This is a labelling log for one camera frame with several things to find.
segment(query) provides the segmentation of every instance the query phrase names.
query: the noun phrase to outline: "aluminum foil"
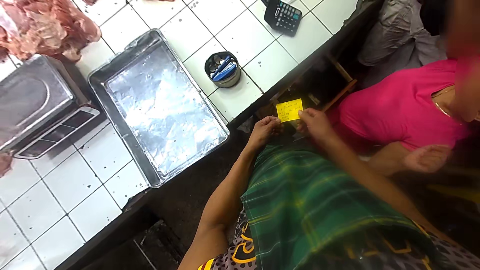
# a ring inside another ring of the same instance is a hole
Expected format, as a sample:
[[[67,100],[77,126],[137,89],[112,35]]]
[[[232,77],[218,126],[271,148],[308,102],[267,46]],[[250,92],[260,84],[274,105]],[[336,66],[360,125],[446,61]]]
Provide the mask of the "aluminum foil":
[[[166,181],[229,134],[167,44],[155,47],[105,86],[160,179]]]

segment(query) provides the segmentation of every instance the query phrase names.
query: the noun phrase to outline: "blue item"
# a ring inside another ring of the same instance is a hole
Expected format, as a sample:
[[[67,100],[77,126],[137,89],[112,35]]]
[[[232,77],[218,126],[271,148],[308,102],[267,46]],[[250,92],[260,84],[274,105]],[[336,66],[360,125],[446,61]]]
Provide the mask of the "blue item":
[[[213,78],[215,78],[215,76],[219,72],[221,72],[230,62],[232,62],[232,58],[228,55],[227,57],[225,57],[223,63],[216,69],[215,73],[213,74]]]
[[[230,62],[221,72],[213,77],[214,82],[222,81],[232,76],[237,70],[237,64]]]

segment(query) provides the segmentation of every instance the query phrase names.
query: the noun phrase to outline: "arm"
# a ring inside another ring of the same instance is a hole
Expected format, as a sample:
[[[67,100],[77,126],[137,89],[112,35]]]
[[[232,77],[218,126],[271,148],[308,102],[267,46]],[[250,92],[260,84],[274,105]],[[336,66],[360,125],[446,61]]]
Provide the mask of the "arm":
[[[240,196],[248,185],[253,160],[270,135],[280,132],[280,120],[267,116],[258,123],[225,179],[205,205],[192,245],[183,257],[179,270],[193,270],[225,253],[228,247],[226,230],[235,223],[241,210]]]
[[[406,170],[403,160],[410,154],[400,142],[388,144],[378,151],[369,161],[368,165],[379,174],[389,176],[396,172]]]
[[[314,109],[306,109],[303,113],[299,113],[299,116],[302,120],[299,131],[307,129],[316,143],[325,149],[333,162],[350,174],[360,185],[372,191],[381,200],[391,205],[393,209],[424,226],[428,231],[444,240],[455,243],[437,230],[397,186],[359,160],[357,155],[332,129],[324,113]]]

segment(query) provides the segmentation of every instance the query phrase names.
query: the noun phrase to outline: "black calculator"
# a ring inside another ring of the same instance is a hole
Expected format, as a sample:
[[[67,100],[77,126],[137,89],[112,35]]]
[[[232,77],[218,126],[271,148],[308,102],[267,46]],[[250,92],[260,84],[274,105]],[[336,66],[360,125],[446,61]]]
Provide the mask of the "black calculator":
[[[301,11],[279,0],[269,0],[264,16],[268,25],[293,37],[300,24]]]

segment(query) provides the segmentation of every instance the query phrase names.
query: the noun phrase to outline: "white tile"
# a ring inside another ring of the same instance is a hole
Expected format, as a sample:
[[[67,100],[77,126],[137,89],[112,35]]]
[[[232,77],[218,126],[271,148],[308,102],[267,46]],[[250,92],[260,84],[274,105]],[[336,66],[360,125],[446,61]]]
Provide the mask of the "white tile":
[[[68,217],[62,218],[32,243],[48,270],[53,270],[85,244]]]
[[[88,44],[81,53],[82,58],[75,65],[85,78],[114,55],[103,38],[97,42]]]
[[[263,93],[242,71],[239,82],[231,88],[219,88],[208,98],[223,114],[227,121],[232,121]]]
[[[37,239],[65,216],[43,182],[34,185],[8,209],[30,241]]]
[[[322,2],[323,0],[301,0],[305,6],[309,9],[312,10],[314,9],[318,3]]]
[[[40,176],[44,177],[74,152],[73,144],[69,140],[64,140],[41,158],[32,160],[32,164]]]
[[[120,214],[120,208],[102,186],[77,206],[69,216],[88,241]]]
[[[213,37],[189,8],[175,15],[160,31],[182,62]]]
[[[240,0],[196,0],[190,3],[190,9],[215,36],[247,7]]]
[[[98,0],[89,6],[82,0],[73,0],[78,8],[98,26],[102,25],[117,11],[125,6],[125,0]]]
[[[9,54],[10,59],[13,61],[16,67],[20,67],[24,64],[24,62],[18,59],[16,56]]]
[[[122,52],[130,42],[148,31],[149,28],[133,8],[127,5],[103,24],[100,30],[102,30],[102,37],[105,42],[115,53],[119,53]]]
[[[108,124],[110,124],[109,119],[104,119],[100,123],[93,119],[92,121],[81,127],[79,130],[75,131],[74,134],[72,134],[71,139],[73,141],[73,144],[75,145],[75,147],[81,148],[90,139],[97,135],[102,129],[104,129]]]
[[[244,70],[266,92],[296,66],[297,62],[275,41],[246,65]]]
[[[213,108],[215,109],[216,113],[218,114],[218,116],[222,119],[223,123],[225,125],[228,124],[228,121],[225,119],[223,114],[216,108],[215,104],[212,104],[212,105],[213,105]]]
[[[33,252],[31,246],[27,247],[2,270],[44,270],[42,263]]]
[[[218,86],[216,86],[205,73],[205,61],[212,54],[221,51],[225,51],[225,49],[213,38],[183,63],[195,82],[207,96],[212,94]]]
[[[257,19],[265,26],[265,28],[267,28],[274,38],[278,38],[282,35],[282,33],[273,30],[264,19],[266,8],[267,7],[264,5],[262,0],[257,0],[248,9],[253,13],[253,15],[255,15],[255,17],[257,17]]]
[[[356,8],[357,0],[324,0],[312,12],[332,34],[336,34]]]
[[[132,156],[112,125],[108,125],[88,141],[80,149],[80,153],[102,183],[105,183],[132,160]]]
[[[78,152],[49,173],[44,181],[67,213],[102,185]]]
[[[7,211],[0,213],[0,269],[28,246],[17,225]]]
[[[274,41],[273,36],[249,10],[227,25],[216,38],[235,55],[240,66],[246,65]]]
[[[300,21],[300,26],[294,37],[282,35],[278,42],[290,53],[298,63],[325,43],[332,34],[311,13]]]
[[[12,169],[0,178],[0,199],[8,206],[38,180],[40,177],[28,160],[13,159]]]
[[[150,28],[160,28],[185,6],[183,1],[132,0],[130,4]]]
[[[10,73],[16,69],[15,64],[10,60],[10,58],[5,57],[0,61],[0,81],[5,79]]]
[[[250,7],[254,2],[255,0],[241,0],[243,2],[243,4],[245,4],[245,6],[247,7]]]
[[[112,194],[117,204],[123,208],[130,197],[142,192],[148,185],[132,160],[108,180],[105,187]]]

